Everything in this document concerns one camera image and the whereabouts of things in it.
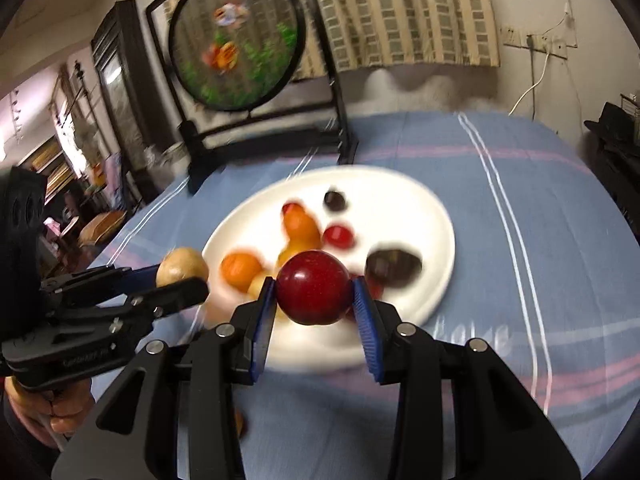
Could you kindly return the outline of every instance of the human hand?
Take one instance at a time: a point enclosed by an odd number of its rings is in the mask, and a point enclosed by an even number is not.
[[[28,392],[14,377],[8,377],[4,381],[4,390],[20,422],[48,446],[55,444],[40,423],[43,415],[50,417],[50,427],[55,433],[71,435],[95,404],[91,394],[91,379],[70,384],[54,396],[51,392]]]

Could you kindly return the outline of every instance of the finger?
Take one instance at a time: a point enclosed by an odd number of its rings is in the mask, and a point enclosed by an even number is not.
[[[94,404],[94,398],[89,397],[79,413],[64,417],[52,416],[51,429],[54,431],[54,433],[75,433],[80,425],[84,422],[86,416],[89,414]]]
[[[80,413],[91,395],[91,379],[78,381],[68,386],[53,401],[53,415],[65,417]]]
[[[34,394],[25,390],[15,377],[7,377],[4,381],[6,391],[13,404],[29,416],[36,413],[51,415],[51,404],[41,394]]]

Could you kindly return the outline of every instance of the white cable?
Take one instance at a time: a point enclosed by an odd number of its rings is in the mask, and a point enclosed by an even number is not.
[[[533,85],[531,88],[529,88],[529,90],[527,90],[526,92],[524,92],[524,94],[522,94],[522,97],[520,99],[518,99],[518,102],[515,104],[515,106],[511,109],[511,112],[509,112],[509,116],[512,116],[514,111],[516,111],[516,108],[518,107],[518,105],[522,102],[522,100],[529,94],[529,92],[531,92],[535,87],[537,87],[540,83],[542,83],[542,80],[545,78],[545,73],[546,73],[546,66],[549,63],[549,57],[551,56],[551,52],[548,52],[546,54],[546,59],[545,59],[545,67],[542,69],[542,75],[540,76],[540,79],[538,80],[538,82]]]
[[[542,34],[540,34],[540,36],[544,36],[545,34],[550,33],[552,30],[554,30],[555,28],[560,27],[560,25],[562,25],[562,22],[564,22],[564,20],[566,20],[567,15],[565,14],[562,17],[562,20],[560,20],[560,23],[558,23],[557,25],[554,25],[553,27],[551,27],[549,30],[546,30],[545,32],[543,32]]]

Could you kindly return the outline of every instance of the power cord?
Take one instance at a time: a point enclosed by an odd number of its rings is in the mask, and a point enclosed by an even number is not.
[[[533,38],[531,36],[527,36],[527,46],[529,47],[529,54],[530,54],[530,58],[531,58],[531,84],[535,85],[536,83],[536,74],[535,74],[535,68],[534,68],[534,63],[533,63],[533,57],[534,57],[534,53],[535,51],[533,50]],[[536,89],[534,88],[532,90],[533,94],[533,113],[531,114],[531,120],[535,121],[536,120]]]
[[[578,29],[575,25],[575,19],[574,19],[574,3],[571,0],[566,0],[566,5],[564,6],[564,19],[567,19],[568,17],[571,17],[571,24],[572,27],[574,28],[575,31],[575,46],[578,46]]]
[[[542,83],[542,80],[545,78],[545,73],[546,73],[546,67],[549,64],[549,58],[551,57],[551,52],[547,52],[546,53],[546,59],[545,59],[545,67],[542,69],[542,75],[540,76],[540,79],[538,80],[537,83],[535,83],[531,88],[529,88],[529,90],[527,90],[526,92],[524,92],[524,94],[522,94],[522,97],[520,99],[518,99],[518,102],[514,105],[514,107],[511,109],[511,112],[509,112],[509,116],[512,116],[514,111],[516,111],[516,108],[520,105],[520,103],[522,102],[522,100],[529,94],[529,92],[531,92],[532,90],[535,90],[536,87]]]
[[[545,32],[543,32],[542,34],[540,34],[540,36],[544,36],[545,34],[548,34],[549,32],[551,32],[552,30],[554,30],[555,28],[560,27],[560,25],[562,25],[562,23],[564,22],[564,20],[566,20],[567,17],[567,12],[565,10],[564,12],[564,16],[562,17],[562,20],[560,20],[560,23],[558,23],[557,25],[554,25],[553,27],[551,27],[549,30],[546,30]]]

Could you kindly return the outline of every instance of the striped tablecloth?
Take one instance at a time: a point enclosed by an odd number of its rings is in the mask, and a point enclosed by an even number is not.
[[[427,330],[457,343],[487,339],[589,472],[640,397],[640,248],[613,201],[537,123],[436,112],[351,123],[360,138],[356,163],[425,183],[452,219],[453,276]],[[228,167],[193,197],[179,178],[95,264],[141,267],[177,246],[200,250],[254,192],[334,163],[309,155]],[[150,338],[176,344],[193,319],[194,309],[163,319]],[[112,379],[97,378],[95,393]],[[386,478],[397,396],[363,367],[322,376],[267,371],[236,394],[250,423],[242,441],[247,477]]]

